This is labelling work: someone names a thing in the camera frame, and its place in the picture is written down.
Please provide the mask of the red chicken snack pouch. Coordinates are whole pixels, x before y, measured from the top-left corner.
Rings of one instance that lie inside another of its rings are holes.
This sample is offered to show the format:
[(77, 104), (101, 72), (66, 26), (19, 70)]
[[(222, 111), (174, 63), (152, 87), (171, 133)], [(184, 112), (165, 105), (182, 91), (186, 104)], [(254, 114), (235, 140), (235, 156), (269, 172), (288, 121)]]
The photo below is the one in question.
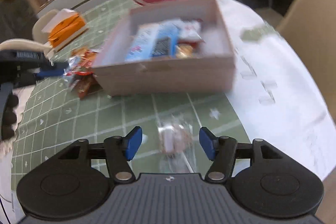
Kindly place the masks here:
[(76, 80), (93, 76), (92, 64), (100, 52), (101, 48), (86, 46), (73, 50), (68, 59), (68, 67), (64, 70), (63, 80), (70, 84)]

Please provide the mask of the small red snack pouch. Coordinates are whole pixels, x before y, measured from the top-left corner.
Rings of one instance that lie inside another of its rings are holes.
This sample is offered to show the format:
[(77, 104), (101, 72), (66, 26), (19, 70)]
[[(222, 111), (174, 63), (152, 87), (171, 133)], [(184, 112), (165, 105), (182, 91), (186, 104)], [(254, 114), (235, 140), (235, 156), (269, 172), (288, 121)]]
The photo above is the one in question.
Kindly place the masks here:
[(83, 99), (88, 95), (88, 93), (93, 89), (98, 87), (99, 84), (96, 81), (94, 75), (83, 76), (80, 79), (77, 79), (73, 83), (72, 90), (80, 98)]

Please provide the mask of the clear cracker bar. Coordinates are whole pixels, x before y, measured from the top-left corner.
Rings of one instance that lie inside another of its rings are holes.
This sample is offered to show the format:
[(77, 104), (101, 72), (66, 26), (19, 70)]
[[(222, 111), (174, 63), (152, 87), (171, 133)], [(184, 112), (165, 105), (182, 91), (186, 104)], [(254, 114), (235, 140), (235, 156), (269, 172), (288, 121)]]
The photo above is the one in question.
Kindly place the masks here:
[(157, 124), (161, 173), (196, 173), (193, 119), (189, 113), (170, 114)]

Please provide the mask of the blue snack packet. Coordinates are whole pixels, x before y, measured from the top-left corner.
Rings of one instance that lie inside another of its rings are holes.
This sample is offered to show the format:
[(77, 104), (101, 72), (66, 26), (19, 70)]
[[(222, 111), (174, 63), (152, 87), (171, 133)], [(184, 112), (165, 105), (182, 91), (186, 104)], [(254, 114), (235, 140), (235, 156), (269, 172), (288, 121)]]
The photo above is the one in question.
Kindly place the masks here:
[(125, 61), (174, 57), (182, 23), (181, 19), (176, 18), (139, 25)]

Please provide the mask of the white red snack packet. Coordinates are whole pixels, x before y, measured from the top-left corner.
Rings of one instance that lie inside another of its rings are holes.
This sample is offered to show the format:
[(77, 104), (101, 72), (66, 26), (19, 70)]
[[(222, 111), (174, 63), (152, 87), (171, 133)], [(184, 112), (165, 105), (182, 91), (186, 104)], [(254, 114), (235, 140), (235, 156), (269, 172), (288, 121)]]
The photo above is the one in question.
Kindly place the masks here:
[(198, 20), (186, 20), (179, 23), (179, 41), (200, 42), (202, 24)]

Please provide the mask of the yellow red snack bag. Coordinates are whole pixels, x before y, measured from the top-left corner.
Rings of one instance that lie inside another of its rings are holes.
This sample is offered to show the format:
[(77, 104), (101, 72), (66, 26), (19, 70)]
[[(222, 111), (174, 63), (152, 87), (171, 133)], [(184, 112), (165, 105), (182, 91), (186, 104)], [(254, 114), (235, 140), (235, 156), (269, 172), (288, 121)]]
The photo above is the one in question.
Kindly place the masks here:
[(194, 56), (195, 47), (191, 44), (178, 43), (175, 46), (175, 57), (179, 59), (187, 59)]

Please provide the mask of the beige mesh food cover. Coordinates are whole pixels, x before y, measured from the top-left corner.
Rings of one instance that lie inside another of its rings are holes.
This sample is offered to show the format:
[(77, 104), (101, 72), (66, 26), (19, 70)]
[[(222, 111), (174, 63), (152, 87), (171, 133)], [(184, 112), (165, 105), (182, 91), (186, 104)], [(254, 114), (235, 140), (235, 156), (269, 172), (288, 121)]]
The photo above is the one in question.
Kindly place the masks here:
[(0, 51), (33, 51), (48, 54), (52, 47), (49, 44), (42, 44), (27, 39), (9, 39), (0, 44)]

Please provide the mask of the orange tissue box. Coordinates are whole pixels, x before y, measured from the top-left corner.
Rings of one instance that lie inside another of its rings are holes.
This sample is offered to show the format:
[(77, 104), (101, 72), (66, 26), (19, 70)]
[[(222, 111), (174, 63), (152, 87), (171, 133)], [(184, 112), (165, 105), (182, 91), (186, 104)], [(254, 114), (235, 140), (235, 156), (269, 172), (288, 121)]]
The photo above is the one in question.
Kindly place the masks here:
[(41, 33), (47, 36), (45, 45), (49, 48), (44, 53), (48, 57), (62, 50), (89, 29), (84, 17), (75, 10), (53, 9), (41, 19), (45, 23)]

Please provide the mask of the beige chair far left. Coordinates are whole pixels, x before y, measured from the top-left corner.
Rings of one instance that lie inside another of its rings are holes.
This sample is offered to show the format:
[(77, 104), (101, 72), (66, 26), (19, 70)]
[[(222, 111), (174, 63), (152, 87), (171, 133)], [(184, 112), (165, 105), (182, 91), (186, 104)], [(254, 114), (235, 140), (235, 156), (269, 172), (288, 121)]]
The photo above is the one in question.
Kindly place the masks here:
[(53, 9), (43, 15), (34, 24), (32, 29), (33, 41), (45, 44), (48, 41), (49, 34), (42, 32), (42, 29), (51, 21), (51, 19), (58, 13), (57, 9)]

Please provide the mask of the beige chair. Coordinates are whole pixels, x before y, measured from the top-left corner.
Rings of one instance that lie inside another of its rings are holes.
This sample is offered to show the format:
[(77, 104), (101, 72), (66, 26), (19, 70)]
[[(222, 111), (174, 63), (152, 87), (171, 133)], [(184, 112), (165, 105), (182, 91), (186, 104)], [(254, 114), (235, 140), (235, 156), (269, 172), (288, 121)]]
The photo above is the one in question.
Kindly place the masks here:
[(33, 41), (45, 44), (48, 41), (49, 34), (42, 32), (42, 29), (51, 21), (51, 19), (58, 13), (57, 9), (53, 9), (43, 15), (34, 24), (32, 29)]
[(329, 111), (335, 109), (335, 0), (294, 0), (277, 32), (317, 84)]

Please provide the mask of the green checkered tablecloth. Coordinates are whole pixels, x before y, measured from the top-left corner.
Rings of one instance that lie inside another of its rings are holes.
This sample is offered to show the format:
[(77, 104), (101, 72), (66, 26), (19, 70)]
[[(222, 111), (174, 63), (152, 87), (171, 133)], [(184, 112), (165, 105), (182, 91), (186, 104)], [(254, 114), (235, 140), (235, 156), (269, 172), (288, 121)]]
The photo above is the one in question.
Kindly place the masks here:
[[(47, 79), (37, 84), (28, 99), (18, 126), (18, 139), (11, 153), (11, 189), (30, 170), (55, 155), (73, 141), (85, 138), (101, 143), (113, 135), (125, 135), (133, 127), (143, 129), (143, 142), (130, 166), (134, 173), (205, 173), (210, 162), (196, 135), (208, 127), (216, 135), (228, 135), (248, 142), (242, 123), (227, 97), (222, 94), (153, 94), (112, 97), (94, 88), (80, 99), (69, 92), (62, 79)], [(159, 151), (157, 125), (179, 117), (193, 128), (194, 144), (177, 163)]]

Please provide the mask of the pink cardboard box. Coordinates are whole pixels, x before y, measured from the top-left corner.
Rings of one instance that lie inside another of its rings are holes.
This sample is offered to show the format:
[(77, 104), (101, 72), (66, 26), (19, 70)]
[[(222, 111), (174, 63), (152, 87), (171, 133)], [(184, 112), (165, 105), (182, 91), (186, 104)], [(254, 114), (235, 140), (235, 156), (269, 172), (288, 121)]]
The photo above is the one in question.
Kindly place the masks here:
[[(200, 20), (203, 42), (192, 57), (126, 61), (140, 25), (169, 19)], [(217, 0), (168, 1), (129, 10), (106, 38), (92, 64), (111, 96), (151, 93), (210, 93), (232, 89), (236, 59)]]

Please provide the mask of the beige chair right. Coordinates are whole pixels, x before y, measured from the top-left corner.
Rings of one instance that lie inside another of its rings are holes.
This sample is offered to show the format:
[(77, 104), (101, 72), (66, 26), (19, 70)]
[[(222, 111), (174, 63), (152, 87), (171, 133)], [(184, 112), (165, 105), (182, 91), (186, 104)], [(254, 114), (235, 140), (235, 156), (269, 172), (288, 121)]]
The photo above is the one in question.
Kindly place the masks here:
[(335, 0), (294, 0), (277, 32), (317, 84), (329, 111), (335, 109)]

